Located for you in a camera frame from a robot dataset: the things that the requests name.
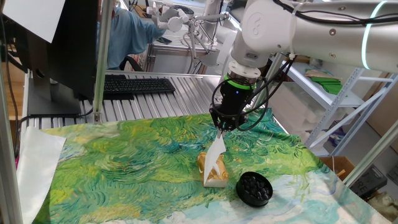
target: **white paper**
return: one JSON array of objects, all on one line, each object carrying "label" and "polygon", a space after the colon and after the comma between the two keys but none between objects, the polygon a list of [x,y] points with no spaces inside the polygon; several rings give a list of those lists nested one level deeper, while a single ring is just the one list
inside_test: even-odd
[{"label": "white paper", "polygon": [[7,0],[3,13],[51,43],[64,3],[65,0]]},{"label": "white paper", "polygon": [[22,220],[31,224],[39,212],[57,168],[66,138],[28,127],[22,140],[17,169]]},{"label": "white paper", "polygon": [[225,144],[224,144],[224,139],[223,135],[220,135],[220,137],[216,137],[214,142],[211,144],[209,150],[207,151],[206,158],[205,158],[205,173],[203,174],[203,184],[207,182],[207,178],[209,177],[209,174],[211,170],[214,168],[214,170],[217,172],[218,175],[220,175],[220,169],[218,168],[217,165],[217,159],[220,156],[221,153],[225,152]]}]

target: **computer monitor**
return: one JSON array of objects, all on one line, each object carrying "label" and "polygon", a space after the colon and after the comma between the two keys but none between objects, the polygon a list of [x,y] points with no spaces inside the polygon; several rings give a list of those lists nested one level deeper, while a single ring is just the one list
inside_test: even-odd
[{"label": "computer monitor", "polygon": [[32,70],[28,114],[80,114],[78,95],[93,98],[97,27],[98,0],[66,0],[52,43],[20,27],[17,53]]}]

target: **green light ring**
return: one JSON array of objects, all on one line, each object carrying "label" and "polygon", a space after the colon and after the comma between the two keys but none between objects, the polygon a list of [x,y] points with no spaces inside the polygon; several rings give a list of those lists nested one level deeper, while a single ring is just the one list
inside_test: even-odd
[{"label": "green light ring", "polygon": [[227,82],[229,84],[231,84],[232,86],[235,86],[236,88],[240,88],[242,90],[250,90],[250,89],[253,90],[253,89],[256,88],[256,84],[252,85],[251,88],[250,88],[250,86],[241,85],[241,84],[238,84],[238,83],[236,83],[236,82],[234,82],[232,80],[231,81],[227,81]]},{"label": "green light ring", "polygon": [[[377,14],[377,12],[380,10],[381,6],[384,5],[387,1],[382,1],[380,2],[373,10],[371,14],[371,19],[374,18]],[[363,40],[362,40],[362,64],[366,69],[370,69],[368,67],[368,63],[366,63],[366,45],[368,44],[368,37],[369,33],[371,31],[372,24],[367,24],[365,28],[365,33],[363,35]]]}]

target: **green object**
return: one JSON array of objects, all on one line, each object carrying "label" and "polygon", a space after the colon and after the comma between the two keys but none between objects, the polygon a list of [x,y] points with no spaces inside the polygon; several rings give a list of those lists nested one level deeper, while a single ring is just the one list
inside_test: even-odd
[{"label": "green object", "polygon": [[[251,114],[245,125],[259,114]],[[209,114],[44,131],[67,140],[34,223],[329,224],[382,219],[298,136],[283,133],[271,110],[252,130],[224,137],[225,189],[204,188],[197,166],[197,156],[217,134]],[[267,177],[273,186],[264,209],[248,207],[236,194],[237,181],[248,171]]]},{"label": "green object", "polygon": [[[229,79],[228,78],[228,75],[225,75],[225,78],[224,78],[224,80],[227,80],[227,79]],[[254,90],[255,88],[256,88],[256,84],[253,84],[251,87],[250,86],[245,86],[245,85],[241,85],[241,84],[238,84],[238,83],[236,83],[236,82],[234,82],[234,81],[227,81],[229,84],[231,84],[232,86],[235,86],[236,88],[240,88],[240,89],[242,89],[242,90],[250,90],[250,88],[252,89],[252,90]]]},{"label": "green object", "polygon": [[319,77],[311,77],[313,82],[319,83],[325,91],[330,94],[337,95],[343,85],[339,80],[332,79],[332,78],[319,78]]}]

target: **yellow object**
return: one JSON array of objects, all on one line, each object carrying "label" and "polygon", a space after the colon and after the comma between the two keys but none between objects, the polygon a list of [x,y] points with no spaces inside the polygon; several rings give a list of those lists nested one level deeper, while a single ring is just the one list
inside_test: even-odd
[{"label": "yellow object", "polygon": [[307,72],[305,72],[305,76],[306,77],[317,77],[317,78],[330,78],[330,79],[334,79],[334,80],[341,80],[341,78],[338,77],[333,77],[329,74],[326,74],[324,72],[319,72],[317,70],[308,70]]},{"label": "yellow object", "polygon": [[[201,181],[203,183],[203,173],[205,170],[205,159],[206,159],[207,152],[201,152],[199,153],[197,163],[199,167],[199,173],[201,177]],[[212,169],[210,171],[209,177],[207,178],[206,184],[204,184],[204,187],[221,187],[224,188],[226,187],[228,183],[228,173],[226,171],[224,162],[223,162],[223,155],[220,155],[217,159],[217,165],[220,170],[220,175],[217,174],[217,172]]]}]

